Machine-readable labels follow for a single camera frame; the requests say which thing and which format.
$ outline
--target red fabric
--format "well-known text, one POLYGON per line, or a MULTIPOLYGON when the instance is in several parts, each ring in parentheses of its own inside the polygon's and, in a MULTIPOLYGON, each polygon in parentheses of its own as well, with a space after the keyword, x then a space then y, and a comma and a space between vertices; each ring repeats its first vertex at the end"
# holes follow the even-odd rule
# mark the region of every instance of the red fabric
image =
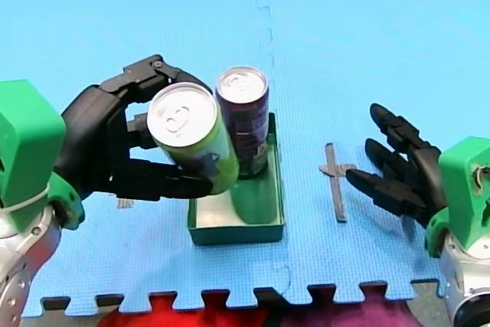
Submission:
POLYGON ((281 327, 420 327, 405 302, 388 302, 383 288, 367 287, 358 304, 325 303, 289 313, 281 327))
POLYGON ((98 327, 261 327, 265 309, 227 309, 222 296, 206 296, 206 308, 193 312, 172 310, 173 298, 151 299, 152 312, 145 314, 110 313, 98 327))

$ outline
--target can lid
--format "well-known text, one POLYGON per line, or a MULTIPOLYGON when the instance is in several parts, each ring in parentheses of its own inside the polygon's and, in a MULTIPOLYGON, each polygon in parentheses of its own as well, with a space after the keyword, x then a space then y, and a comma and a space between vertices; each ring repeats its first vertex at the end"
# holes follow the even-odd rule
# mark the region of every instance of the can lid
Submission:
POLYGON ((269 88, 266 76, 257 69, 235 67, 220 76, 217 92, 232 103, 252 103, 269 88))
POLYGON ((216 118, 213 96, 195 83, 180 82, 153 97, 146 123, 153 138, 161 144, 187 147, 204 139, 216 118))

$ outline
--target silver metal joint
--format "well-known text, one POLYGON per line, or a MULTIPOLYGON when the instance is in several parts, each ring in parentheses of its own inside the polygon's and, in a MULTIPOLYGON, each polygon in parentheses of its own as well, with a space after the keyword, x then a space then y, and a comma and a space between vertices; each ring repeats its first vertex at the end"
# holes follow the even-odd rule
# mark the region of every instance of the silver metal joint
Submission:
POLYGON ((18 327, 31 281, 60 243, 51 206, 19 234, 0 215, 0 326, 18 327))
MULTIPOLYGON (((480 313, 481 317, 482 308, 476 308, 476 303, 490 303, 490 235, 485 235, 464 250, 457 239, 448 234, 440 266, 446 278, 444 297, 453 325, 465 325, 464 321, 475 318, 469 316, 472 313, 480 313)), ((490 319, 479 325, 486 323, 490 323, 490 319)))

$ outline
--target open box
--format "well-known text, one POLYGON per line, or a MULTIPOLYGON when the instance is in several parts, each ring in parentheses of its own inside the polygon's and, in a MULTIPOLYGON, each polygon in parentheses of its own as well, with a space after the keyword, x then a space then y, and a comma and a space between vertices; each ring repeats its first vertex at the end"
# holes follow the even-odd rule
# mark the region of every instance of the open box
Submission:
POLYGON ((196 245, 264 243, 283 238, 283 183, 276 117, 269 114, 268 165, 219 195, 191 199, 188 229, 196 245))

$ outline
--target interlocking foam tile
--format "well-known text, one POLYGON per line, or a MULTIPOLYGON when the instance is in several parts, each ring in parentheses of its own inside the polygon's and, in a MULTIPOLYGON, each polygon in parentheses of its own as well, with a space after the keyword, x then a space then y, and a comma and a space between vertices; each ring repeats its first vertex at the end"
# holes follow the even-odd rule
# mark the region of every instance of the interlocking foam tile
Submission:
MULTIPOLYGON (((175 308, 203 306, 203 290, 228 289, 228 306, 253 306, 254 288, 293 303, 308 286, 336 285, 335 300, 363 299, 361 283, 387 282, 389 299, 410 282, 439 279, 423 230, 377 209, 341 183, 347 224, 334 219, 324 144, 339 162, 372 170, 362 144, 382 139, 369 118, 379 102, 409 118, 442 149, 482 121, 490 11, 486 0, 0 0, 0 80, 28 78, 62 111, 88 84, 150 54, 210 85, 249 64, 271 83, 285 185, 286 232, 277 244, 194 247, 184 201, 85 202, 87 220, 64 231, 35 279, 25 316, 40 300, 71 298, 67 314, 96 312, 94 298, 124 295, 123 312, 149 309, 148 294, 176 292, 175 308)), ((129 116, 145 110, 132 106, 129 116)), ((157 149, 133 155, 162 161, 157 149)))
POLYGON ((401 299, 412 293, 408 280, 437 277, 422 229, 375 208, 346 182, 348 222, 337 224, 315 168, 333 141, 340 162, 373 170, 364 140, 385 140, 369 116, 373 102, 404 115, 441 149, 488 136, 487 2, 269 0, 290 302, 308 302, 306 287, 316 283, 335 284, 336 301, 361 300, 357 284, 375 280, 387 282, 387 298, 401 299))

